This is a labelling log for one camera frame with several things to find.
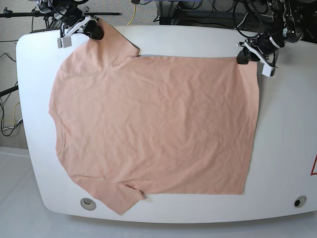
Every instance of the wire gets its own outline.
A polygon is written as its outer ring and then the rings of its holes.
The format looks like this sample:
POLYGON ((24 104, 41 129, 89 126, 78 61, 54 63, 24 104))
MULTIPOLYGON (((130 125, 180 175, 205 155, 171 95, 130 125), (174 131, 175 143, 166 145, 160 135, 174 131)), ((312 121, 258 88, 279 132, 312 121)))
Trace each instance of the wire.
POLYGON ((242 24, 243 24, 243 22, 247 19, 247 16, 248 16, 248 12, 244 15, 244 17, 243 17, 243 20, 240 22, 240 24, 239 25, 237 25, 237 28, 239 28, 242 24))
POLYGON ((192 5, 192 7, 187 7, 183 2, 180 1, 180 2, 179 2, 179 5, 177 5, 177 6, 178 6, 178 9, 195 10, 195 9, 198 9, 199 7, 202 6, 203 0, 201 0, 201 1, 199 2, 199 4, 198 4, 197 7, 194 7, 194 6, 195 6, 195 3, 196 3, 196 2, 194 2, 194 4, 192 5))
MULTIPOLYGON (((245 4, 246 6, 248 6, 247 0, 244 0, 244 2, 245 2, 244 4, 245 4)), ((258 17, 258 19, 259 19, 259 23, 260 23, 260 26, 259 26, 259 34, 260 34, 261 31, 262 31, 262 19, 261 19, 260 13, 259 13, 258 9, 256 8, 256 6, 254 6, 254 3, 253 3, 252 0, 250 0, 250 5, 251 5, 251 7, 253 8, 254 12, 256 13, 256 15, 257 15, 257 17, 258 17)))
POLYGON ((9 122, 9 123, 11 123, 11 124, 13 124, 13 125, 15 125, 16 123, 14 123, 13 121, 11 121, 11 120, 7 120, 7 119, 2 119, 1 121, 7 121, 7 122, 9 122))
POLYGON ((11 56, 9 56, 7 53, 3 53, 3 54, 0 56, 0 58, 1 58, 2 56, 4 56, 4 55, 8 56, 9 59, 12 60, 13 62, 16 62, 16 60, 14 60, 14 59, 13 59, 11 56))
POLYGON ((51 27, 52 27, 52 25, 53 25, 54 21, 55 21, 55 18, 53 17, 53 18, 52 18, 51 23, 49 24, 49 28, 51 28, 51 27))
MULTIPOLYGON (((218 11, 217 8, 216 8, 216 6, 215 6, 215 5, 216 5, 216 1, 217 1, 217 0, 213 0, 213 1, 212 1, 212 6, 213 6, 213 8, 214 8, 216 11, 218 11)), ((235 1, 235 0, 232 1, 231 7, 230 7, 228 10, 226 10, 225 12, 229 12, 229 11, 231 11, 231 10, 233 9, 234 1, 235 1)))
POLYGON ((63 13, 61 13, 60 11, 58 11, 58 10, 53 6, 51 0, 49 0, 49 3, 51 4, 52 8, 53 8, 58 14, 60 14, 60 15, 62 15, 62 16, 65 16, 63 13))
POLYGON ((249 19, 250 15, 248 14, 247 18, 245 19, 245 21, 243 22, 243 26, 242 26, 242 31, 244 30, 244 27, 246 26, 247 20, 249 19))
POLYGON ((158 17, 159 17, 159 11, 158 11, 158 14, 157 14, 156 18, 153 20, 153 22, 159 21, 158 17))
POLYGON ((129 21, 129 23, 127 25, 130 25, 132 23, 132 21, 134 20, 134 17, 135 17, 135 12, 137 11, 137 5, 134 4, 134 12, 133 12, 133 17, 131 19, 131 21, 129 21))
POLYGON ((275 68, 276 65, 276 55, 275 55, 275 51, 273 52, 273 61, 272 61, 272 67, 275 68))
MULTIPOLYGON (((260 17, 259 17, 260 30, 258 31, 258 33, 257 33, 256 35, 254 35, 254 36, 247 36, 247 35, 243 34, 243 33, 239 30, 239 27, 238 27, 238 25, 237 25, 236 18, 235 18, 235 13, 236 13, 236 9, 237 9, 237 4, 238 4, 238 2, 236 1, 236 2, 234 3, 233 11, 232 11, 232 19, 233 19, 234 27, 235 27, 236 30, 240 33, 241 36, 243 36, 243 37, 245 37, 245 38, 247 38, 247 39, 254 39, 254 38, 258 37, 258 36, 260 35, 260 33, 261 33, 261 27, 262 27, 262 25, 261 25, 261 22, 262 22, 262 21, 261 21, 260 17)), ((250 10, 250 8, 248 7, 248 4, 247 4, 247 0, 244 0, 243 4, 244 4, 245 8, 248 8, 248 9, 250 10)))
POLYGON ((89 1, 89 0, 82 0, 82 1, 72 0, 72 2, 74 2, 74 3, 77 4, 77 5, 85 4, 85 3, 88 2, 88 1, 89 1))
POLYGON ((208 0, 208 1, 209 1, 210 4, 211 4, 211 12, 210 12, 210 14, 209 14, 208 16, 203 16, 203 17, 189 16, 189 15, 184 14, 183 12, 182 12, 182 14, 185 15, 185 16, 187 16, 187 17, 194 18, 194 19, 205 19, 205 18, 208 18, 208 17, 210 17, 210 16, 213 14, 213 5, 212 5, 212 2, 211 2, 211 0, 208 0))
POLYGON ((146 4, 149 4, 150 2, 152 1, 149 1, 149 2, 146 2, 146 3, 139 3, 140 5, 146 5, 146 4))
POLYGON ((2 103, 2 105, 4 105, 4 104, 8 101, 10 95, 11 95, 11 93, 9 93, 9 95, 8 95, 7 98, 4 100, 4 102, 2 103))
MULTIPOLYGON (((16 124, 16 125, 18 125, 18 124, 21 124, 21 121, 22 121, 23 119, 21 118, 19 121, 18 121, 18 123, 16 124)), ((8 129, 14 129, 14 127, 5 127, 5 128, 3 128, 2 130, 8 130, 8 129)))
POLYGON ((14 123, 16 124, 16 120, 15 120, 15 108, 16 106, 18 106, 20 103, 17 103, 15 104, 14 108, 13 108, 13 120, 14 120, 14 123))
POLYGON ((14 41, 0 41, 0 42, 16 42, 18 40, 14 40, 14 41))
POLYGON ((33 21, 34 21, 34 17, 32 16, 31 32, 33 32, 33 21))
POLYGON ((20 120, 19 120, 19 123, 18 123, 18 124, 15 124, 14 127, 11 129, 11 132, 10 132, 9 134, 5 134, 5 133, 3 132, 3 131, 4 131, 4 130, 3 130, 3 129, 4 129, 4 127, 3 127, 3 122, 6 121, 6 120, 4 119, 4 108, 3 108, 3 106, 2 106, 1 103, 0 103, 0 106, 1 106, 1 109, 2 109, 2 119, 1 119, 1 125, 0 125, 1 133, 2 133, 3 136, 8 137, 8 136, 11 136, 11 135, 12 135, 13 131, 14 131, 21 123, 23 123, 23 120, 20 119, 20 120))

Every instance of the t-shirt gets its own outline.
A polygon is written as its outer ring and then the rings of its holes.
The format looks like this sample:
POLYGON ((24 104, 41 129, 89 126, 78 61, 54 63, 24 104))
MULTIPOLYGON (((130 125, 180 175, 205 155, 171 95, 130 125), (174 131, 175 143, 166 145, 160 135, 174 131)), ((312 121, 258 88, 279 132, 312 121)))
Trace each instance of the t-shirt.
POLYGON ((99 24, 104 38, 62 63, 50 100, 70 178, 118 214, 144 194, 241 194, 258 116, 256 63, 140 57, 99 24))

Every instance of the circular hole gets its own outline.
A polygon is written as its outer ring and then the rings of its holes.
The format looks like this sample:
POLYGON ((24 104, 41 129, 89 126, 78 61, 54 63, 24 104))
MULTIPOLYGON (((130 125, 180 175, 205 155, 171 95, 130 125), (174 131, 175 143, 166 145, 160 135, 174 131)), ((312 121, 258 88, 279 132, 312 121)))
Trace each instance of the circular hole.
POLYGON ((295 201, 295 207, 298 207, 300 204, 301 204, 301 201, 300 201, 300 200, 296 200, 296 201, 295 201))
POLYGON ((300 196, 298 197, 294 202, 294 207, 299 208, 302 207, 307 201, 306 196, 300 196))
POLYGON ((80 205, 88 210, 88 211, 93 211, 96 209, 96 204, 93 200, 89 199, 89 198, 83 198, 80 200, 80 205))

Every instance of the cable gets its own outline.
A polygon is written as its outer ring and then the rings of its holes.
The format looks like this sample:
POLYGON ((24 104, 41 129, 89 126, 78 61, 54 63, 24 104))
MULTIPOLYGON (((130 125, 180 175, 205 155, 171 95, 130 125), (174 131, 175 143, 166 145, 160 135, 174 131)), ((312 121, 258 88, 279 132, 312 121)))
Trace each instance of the cable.
POLYGON ((14 41, 0 41, 0 42, 16 42, 18 40, 14 40, 14 41))
POLYGON ((184 14, 183 12, 182 12, 182 14, 185 15, 185 16, 187 16, 187 17, 194 18, 194 19, 205 19, 205 18, 208 18, 208 17, 210 17, 210 16, 212 15, 212 13, 213 13, 213 5, 212 5, 212 2, 211 2, 211 0, 208 0, 208 1, 209 1, 210 4, 211 4, 211 12, 210 12, 210 14, 209 14, 208 16, 204 16, 204 17, 189 16, 189 15, 184 14))
POLYGON ((20 103, 17 103, 15 104, 14 108, 13 108, 13 120, 14 120, 14 123, 16 124, 16 120, 15 120, 15 108, 16 106, 18 106, 20 103))
POLYGON ((276 65, 276 55, 275 55, 275 51, 273 52, 273 61, 272 61, 272 67, 275 68, 276 65))
MULTIPOLYGON (((244 4, 245 4, 246 6, 248 6, 247 0, 244 0, 244 2, 245 2, 244 4)), ((257 15, 257 17, 258 17, 258 19, 259 19, 259 23, 260 23, 259 33, 261 33, 261 31, 262 31, 262 19, 261 19, 260 13, 259 13, 258 9, 256 8, 256 6, 254 6, 254 3, 253 3, 252 0, 250 0, 250 5, 251 5, 251 7, 253 8, 254 12, 256 13, 256 15, 257 15)))
POLYGON ((240 22, 240 24, 239 25, 237 25, 237 28, 239 28, 242 24, 243 24, 243 22, 246 20, 246 18, 247 18, 247 16, 248 16, 248 12, 244 15, 244 17, 243 17, 243 20, 240 22))
POLYGON ((53 17, 53 18, 52 18, 51 23, 49 24, 49 28, 51 28, 51 27, 52 27, 52 25, 53 25, 54 21, 55 21, 55 18, 53 17))
POLYGON ((60 11, 58 11, 58 10, 53 6, 51 0, 49 0, 49 3, 51 4, 52 8, 53 8, 58 14, 60 14, 60 15, 62 15, 62 16, 65 16, 63 13, 61 13, 60 11))
MULTIPOLYGON (((22 121, 23 119, 21 118, 19 121, 18 121, 18 123, 17 124, 15 124, 15 125, 19 125, 19 124, 21 124, 21 121, 22 121)), ((14 127, 5 127, 5 128, 3 128, 2 130, 8 130, 8 129, 14 129, 14 127)))
POLYGON ((158 14, 157 14, 156 18, 153 20, 153 22, 159 21, 158 17, 159 17, 159 11, 158 11, 158 14))
MULTIPOLYGON (((240 33, 241 36, 243 36, 243 37, 245 37, 245 38, 247 38, 247 39, 254 39, 254 38, 258 37, 258 36, 261 34, 261 27, 262 27, 262 21, 261 21, 260 17, 259 17, 260 30, 258 31, 258 33, 257 33, 256 35, 254 35, 254 36, 247 36, 247 35, 243 34, 243 33, 239 30, 239 27, 238 27, 238 25, 237 25, 236 18, 235 18, 235 13, 236 13, 236 9, 237 9, 237 4, 238 4, 238 2, 236 1, 236 2, 234 3, 233 11, 232 11, 232 19, 233 19, 234 27, 235 27, 236 30, 240 33)), ((249 8, 249 7, 248 7, 248 4, 247 4, 247 0, 244 0, 243 4, 244 4, 245 8, 249 8)))
POLYGON ((135 12, 137 11, 137 5, 134 4, 134 13, 133 13, 133 17, 131 19, 131 21, 129 21, 129 23, 127 25, 130 25, 132 23, 132 21, 134 20, 134 17, 135 17, 135 12))
POLYGON ((139 3, 140 5, 146 5, 146 4, 149 4, 150 2, 152 1, 149 1, 149 2, 146 2, 146 3, 139 3))
POLYGON ((13 62, 16 62, 16 60, 12 59, 12 57, 9 56, 7 53, 3 53, 3 54, 0 56, 0 58, 1 58, 2 56, 4 56, 4 55, 8 56, 9 59, 12 60, 13 62))
POLYGON ((250 15, 248 14, 247 18, 245 19, 245 21, 243 22, 243 26, 242 26, 242 31, 244 30, 244 27, 246 26, 247 20, 249 19, 250 15))
POLYGON ((85 4, 86 2, 88 2, 89 0, 82 0, 82 1, 75 1, 72 0, 73 3, 77 4, 77 5, 81 5, 81 4, 85 4))
POLYGON ((199 4, 198 4, 197 7, 194 7, 194 6, 195 6, 195 3, 196 3, 196 2, 194 2, 194 4, 192 5, 192 7, 189 8, 189 7, 187 7, 183 2, 180 1, 180 2, 179 2, 179 5, 177 5, 177 6, 178 6, 178 9, 195 10, 195 9, 198 9, 199 7, 202 6, 203 0, 201 0, 201 1, 199 2, 199 4))
POLYGON ((4 100, 4 102, 2 103, 2 105, 5 105, 5 103, 8 101, 9 97, 10 97, 11 93, 9 93, 9 95, 7 96, 7 98, 4 100))
POLYGON ((31 32, 33 32, 33 21, 34 21, 34 17, 32 16, 31 32))
MULTIPOLYGON (((217 8, 216 8, 216 6, 215 6, 215 5, 216 5, 216 1, 217 1, 217 0, 213 0, 213 1, 212 1, 212 6, 213 6, 213 8, 214 8, 216 11, 218 11, 217 8)), ((232 1, 231 7, 230 7, 228 10, 226 10, 225 12, 231 11, 231 10, 233 9, 233 5, 234 5, 234 0, 232 1)))
POLYGON ((13 125, 16 124, 16 123, 12 122, 11 120, 7 120, 7 119, 2 119, 1 121, 7 121, 7 122, 9 122, 9 123, 11 123, 11 124, 13 124, 13 125))

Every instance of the red sign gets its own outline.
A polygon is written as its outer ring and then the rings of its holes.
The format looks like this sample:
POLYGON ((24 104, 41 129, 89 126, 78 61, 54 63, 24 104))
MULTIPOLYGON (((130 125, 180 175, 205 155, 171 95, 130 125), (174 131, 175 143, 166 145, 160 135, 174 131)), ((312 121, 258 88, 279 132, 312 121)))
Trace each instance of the red sign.
POLYGON ((315 162, 314 162, 314 166, 313 166, 311 175, 317 175, 316 162, 317 162, 317 155, 316 155, 316 159, 315 159, 315 162))

